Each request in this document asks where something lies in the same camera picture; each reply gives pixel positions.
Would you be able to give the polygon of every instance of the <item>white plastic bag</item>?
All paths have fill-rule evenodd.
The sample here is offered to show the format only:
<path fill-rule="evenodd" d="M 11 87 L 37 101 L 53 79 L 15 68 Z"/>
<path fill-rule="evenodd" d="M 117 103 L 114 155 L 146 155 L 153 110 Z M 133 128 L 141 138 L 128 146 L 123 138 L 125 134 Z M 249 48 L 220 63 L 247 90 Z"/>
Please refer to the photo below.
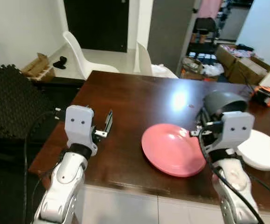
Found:
<path fill-rule="evenodd" d="M 224 68 L 220 63 L 214 63 L 214 65 L 203 65 L 202 73 L 207 77 L 219 76 L 224 72 Z"/>

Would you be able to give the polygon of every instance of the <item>white plastic chair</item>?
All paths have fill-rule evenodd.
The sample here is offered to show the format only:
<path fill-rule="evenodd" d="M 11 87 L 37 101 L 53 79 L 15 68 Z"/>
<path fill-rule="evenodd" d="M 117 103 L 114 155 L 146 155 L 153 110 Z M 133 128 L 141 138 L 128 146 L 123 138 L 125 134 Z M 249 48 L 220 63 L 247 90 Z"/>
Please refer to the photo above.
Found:
<path fill-rule="evenodd" d="M 139 67 L 142 75 L 165 77 L 165 78 L 178 78 L 173 72 L 166 68 L 163 64 L 152 64 L 149 53 L 146 48 L 138 43 L 139 49 Z"/>
<path fill-rule="evenodd" d="M 80 70 L 85 80 L 88 78 L 88 76 L 93 70 L 119 73 L 119 71 L 113 66 L 110 66 L 107 64 L 92 63 L 90 61 L 87 61 L 86 58 L 84 57 L 84 54 L 82 52 L 82 49 L 77 39 L 69 31 L 65 31 L 63 33 L 63 37 L 73 49 L 74 54 L 77 58 Z"/>

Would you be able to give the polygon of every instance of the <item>pink cloth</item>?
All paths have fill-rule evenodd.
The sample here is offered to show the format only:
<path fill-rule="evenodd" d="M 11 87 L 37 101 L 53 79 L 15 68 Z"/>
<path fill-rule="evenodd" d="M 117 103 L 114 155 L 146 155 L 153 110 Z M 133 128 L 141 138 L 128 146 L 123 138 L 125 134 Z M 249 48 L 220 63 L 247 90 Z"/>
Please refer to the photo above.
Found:
<path fill-rule="evenodd" d="M 222 0 L 202 0 L 198 10 L 198 18 L 216 18 L 220 10 Z"/>

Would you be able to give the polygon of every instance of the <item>clutter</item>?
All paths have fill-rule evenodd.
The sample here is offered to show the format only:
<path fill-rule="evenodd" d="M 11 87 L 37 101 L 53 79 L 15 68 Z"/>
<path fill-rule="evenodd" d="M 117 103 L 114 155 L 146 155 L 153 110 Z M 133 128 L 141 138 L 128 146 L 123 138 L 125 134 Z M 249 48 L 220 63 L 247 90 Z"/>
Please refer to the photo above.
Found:
<path fill-rule="evenodd" d="M 67 58 L 60 56 L 59 61 L 53 63 L 53 66 L 58 69 L 66 69 L 66 67 L 64 66 L 66 62 Z"/>
<path fill-rule="evenodd" d="M 248 51 L 253 51 L 254 50 L 254 48 L 248 47 L 248 46 L 246 46 L 244 44 L 241 44 L 241 43 L 237 45 L 237 49 L 238 50 L 248 50 Z"/>
<path fill-rule="evenodd" d="M 49 61 L 46 55 L 37 53 L 37 57 L 37 59 L 21 69 L 21 73 L 30 80 L 47 82 L 55 76 L 54 70 L 51 66 L 48 66 Z"/>
<path fill-rule="evenodd" d="M 270 71 L 270 66 L 258 58 L 242 58 L 237 61 L 228 80 L 231 83 L 258 85 Z"/>
<path fill-rule="evenodd" d="M 202 63 L 193 58 L 185 57 L 182 60 L 181 78 L 202 80 Z"/>
<path fill-rule="evenodd" d="M 226 51 L 234 55 L 235 57 L 251 57 L 254 56 L 255 53 L 249 50 L 243 50 L 243 49 L 238 49 L 238 46 L 235 48 L 232 48 L 228 45 L 221 45 Z"/>
<path fill-rule="evenodd" d="M 214 65 L 204 64 L 202 74 L 207 77 L 219 76 L 224 72 L 224 68 L 220 63 L 214 63 Z"/>
<path fill-rule="evenodd" d="M 155 77 L 162 77 L 162 78 L 178 78 L 176 75 L 173 74 L 168 68 L 166 68 L 163 64 L 152 64 L 152 75 Z"/>
<path fill-rule="evenodd" d="M 238 58 L 232 55 L 226 50 L 225 45 L 219 45 L 215 53 L 215 56 L 219 63 L 221 63 L 225 70 L 225 76 L 228 77 L 228 73 L 231 72 L 233 64 L 238 60 Z M 235 45 L 229 45 L 231 48 L 236 48 Z"/>

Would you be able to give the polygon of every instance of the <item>pink plate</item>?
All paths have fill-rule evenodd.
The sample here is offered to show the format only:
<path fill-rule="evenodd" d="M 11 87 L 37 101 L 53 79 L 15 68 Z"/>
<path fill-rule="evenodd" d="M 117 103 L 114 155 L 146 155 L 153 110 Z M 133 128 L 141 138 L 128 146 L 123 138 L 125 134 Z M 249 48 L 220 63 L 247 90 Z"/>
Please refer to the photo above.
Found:
<path fill-rule="evenodd" d="M 176 125 L 158 124 L 148 128 L 142 136 L 142 148 L 156 168 L 172 176 L 193 176 L 206 163 L 198 139 Z"/>

